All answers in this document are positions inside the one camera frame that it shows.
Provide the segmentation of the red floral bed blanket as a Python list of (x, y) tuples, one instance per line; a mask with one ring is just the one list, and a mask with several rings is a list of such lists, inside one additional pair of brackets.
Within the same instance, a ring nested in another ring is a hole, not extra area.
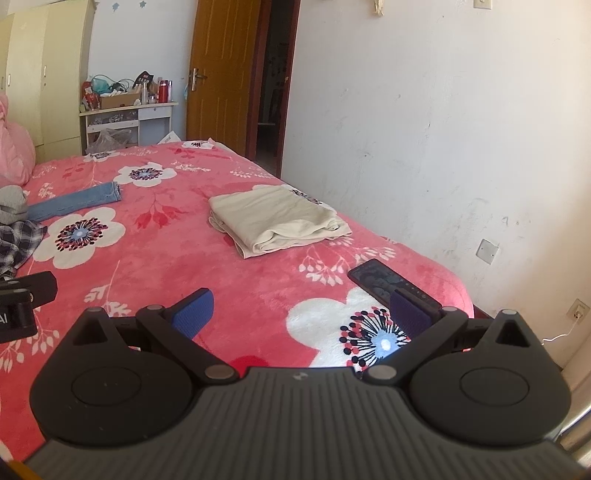
[(119, 202), (50, 219), (21, 275), (54, 274), (56, 299), (35, 312), (38, 331), (1, 347), (1, 454), (22, 460), (42, 436), (29, 407), (32, 382), (88, 307), (113, 317), (168, 306), (199, 288), (214, 312), (195, 342), (238, 370), (250, 366), (369, 367), (401, 346), (387, 309), (349, 270), (378, 259), (445, 306), (471, 312), (464, 284), (409, 247), (353, 225), (348, 237), (245, 259), (209, 224), (211, 197), (276, 178), (221, 146), (131, 148), (38, 165), (31, 203), (116, 182)]

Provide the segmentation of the brown wooden door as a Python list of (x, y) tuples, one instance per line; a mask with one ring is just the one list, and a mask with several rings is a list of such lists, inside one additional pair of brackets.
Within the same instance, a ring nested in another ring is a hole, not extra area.
[(186, 103), (186, 138), (221, 142), (245, 154), (250, 83), (262, 3), (200, 0)]

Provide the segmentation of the cream wardrobe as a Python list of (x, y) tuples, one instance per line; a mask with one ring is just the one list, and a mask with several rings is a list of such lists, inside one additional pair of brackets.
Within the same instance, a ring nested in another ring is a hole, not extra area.
[(8, 120), (24, 127), (36, 162), (82, 152), (80, 110), (93, 1), (58, 1), (1, 20), (1, 92)]

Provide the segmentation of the pink floral quilt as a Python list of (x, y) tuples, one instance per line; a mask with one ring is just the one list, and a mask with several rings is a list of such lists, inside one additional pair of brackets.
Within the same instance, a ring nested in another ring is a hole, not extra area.
[(35, 147), (28, 131), (7, 119), (9, 100), (1, 94), (0, 178), (1, 186), (24, 186), (36, 163)]

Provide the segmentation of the white light switch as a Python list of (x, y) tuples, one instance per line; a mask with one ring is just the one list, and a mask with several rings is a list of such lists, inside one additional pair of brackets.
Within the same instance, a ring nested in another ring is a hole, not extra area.
[(493, 8), (492, 0), (474, 0), (473, 6), (476, 9), (491, 10)]

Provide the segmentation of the black white plaid shirt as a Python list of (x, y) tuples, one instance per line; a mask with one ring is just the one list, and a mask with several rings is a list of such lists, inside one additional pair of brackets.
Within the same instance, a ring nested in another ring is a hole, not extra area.
[(18, 269), (38, 248), (46, 232), (46, 226), (29, 220), (1, 226), (0, 275), (2, 280), (16, 276)]

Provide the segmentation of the beige khaki jacket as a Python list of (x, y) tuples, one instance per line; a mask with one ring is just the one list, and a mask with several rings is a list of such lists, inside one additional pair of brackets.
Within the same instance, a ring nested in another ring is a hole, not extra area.
[(256, 186), (211, 197), (208, 204), (211, 226), (245, 259), (352, 234), (334, 209), (284, 186)]

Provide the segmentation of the black smartphone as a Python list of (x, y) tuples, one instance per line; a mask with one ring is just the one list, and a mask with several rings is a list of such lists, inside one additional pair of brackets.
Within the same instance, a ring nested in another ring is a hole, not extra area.
[(431, 322), (435, 323), (441, 319), (441, 303), (377, 259), (363, 262), (349, 270), (346, 275), (349, 280), (385, 306), (389, 306), (392, 296), (397, 294), (403, 299), (404, 304), (417, 307)]

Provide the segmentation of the grey sweater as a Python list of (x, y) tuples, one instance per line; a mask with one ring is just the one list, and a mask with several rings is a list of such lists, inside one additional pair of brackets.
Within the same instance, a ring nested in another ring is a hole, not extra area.
[(7, 185), (0, 189), (0, 224), (12, 225), (28, 218), (27, 198), (22, 188)]

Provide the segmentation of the red thermos bottle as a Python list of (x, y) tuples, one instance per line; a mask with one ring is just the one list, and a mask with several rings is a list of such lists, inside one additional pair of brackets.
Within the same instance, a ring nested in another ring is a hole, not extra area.
[(169, 98), (169, 82), (161, 79), (158, 84), (157, 101), (159, 103), (167, 103)]

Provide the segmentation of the white cluttered desk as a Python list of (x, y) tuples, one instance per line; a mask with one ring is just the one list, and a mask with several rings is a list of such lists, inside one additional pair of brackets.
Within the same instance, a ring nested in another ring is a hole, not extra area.
[[(173, 131), (173, 82), (169, 82), (167, 103), (157, 101), (158, 84), (163, 79), (143, 71), (136, 78), (118, 81), (102, 74), (82, 83), (80, 124), (82, 151), (106, 152), (178, 139)], [(139, 91), (141, 101), (134, 106), (101, 110), (100, 96), (111, 92)]]

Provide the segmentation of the cardboard box on desk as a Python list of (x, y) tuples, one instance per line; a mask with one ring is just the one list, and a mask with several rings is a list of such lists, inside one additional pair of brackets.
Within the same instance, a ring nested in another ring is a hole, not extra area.
[(100, 96), (100, 109), (108, 110), (120, 107), (134, 106), (141, 101), (141, 93), (139, 91), (120, 92), (115, 91), (109, 94)]

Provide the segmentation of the blue denim jeans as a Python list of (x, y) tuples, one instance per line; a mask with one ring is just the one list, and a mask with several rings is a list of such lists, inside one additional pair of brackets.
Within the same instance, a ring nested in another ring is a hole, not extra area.
[(121, 200), (120, 186), (116, 182), (108, 182), (31, 205), (28, 207), (27, 219), (43, 222), (53, 217), (62, 217), (80, 210), (100, 207)]

